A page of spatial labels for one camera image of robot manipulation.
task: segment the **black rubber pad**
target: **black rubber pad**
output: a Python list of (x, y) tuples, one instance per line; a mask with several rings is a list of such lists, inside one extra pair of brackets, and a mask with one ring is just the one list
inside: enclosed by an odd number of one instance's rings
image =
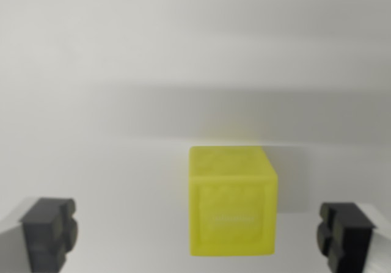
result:
[(324, 203), (318, 247), (333, 273), (362, 273), (375, 226), (354, 203)]
[(41, 198), (20, 220), (32, 272), (61, 270), (78, 235), (78, 224), (72, 218), (75, 211), (72, 199)]

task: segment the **translucent yellow block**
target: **translucent yellow block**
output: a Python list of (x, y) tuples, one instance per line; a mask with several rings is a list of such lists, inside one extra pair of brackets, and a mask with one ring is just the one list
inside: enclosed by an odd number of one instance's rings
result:
[(195, 256), (274, 253), (277, 174), (261, 147), (192, 147), (190, 252)]

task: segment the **cube face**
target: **cube face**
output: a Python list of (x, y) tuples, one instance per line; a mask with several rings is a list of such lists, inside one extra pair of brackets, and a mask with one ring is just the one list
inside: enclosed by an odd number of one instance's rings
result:
[(276, 209), (277, 176), (260, 147), (191, 149), (192, 255), (273, 253)]

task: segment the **white surface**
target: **white surface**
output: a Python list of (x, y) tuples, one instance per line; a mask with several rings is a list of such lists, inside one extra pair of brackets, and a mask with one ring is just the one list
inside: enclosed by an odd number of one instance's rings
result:
[(30, 262), (20, 219), (35, 205), (37, 198), (14, 203), (12, 211), (0, 220), (0, 272), (30, 273)]
[[(323, 201), (391, 219), (391, 0), (0, 0), (0, 216), (74, 197), (64, 273), (326, 273)], [(262, 144), (277, 252), (188, 254), (191, 145)]]

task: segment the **white wall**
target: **white wall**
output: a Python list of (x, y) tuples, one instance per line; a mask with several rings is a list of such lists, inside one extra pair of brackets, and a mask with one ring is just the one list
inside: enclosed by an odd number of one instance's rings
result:
[[(391, 219), (391, 0), (0, 0), (0, 216), (74, 197), (65, 273), (328, 272), (324, 201)], [(266, 145), (276, 254), (188, 253), (191, 145)]]

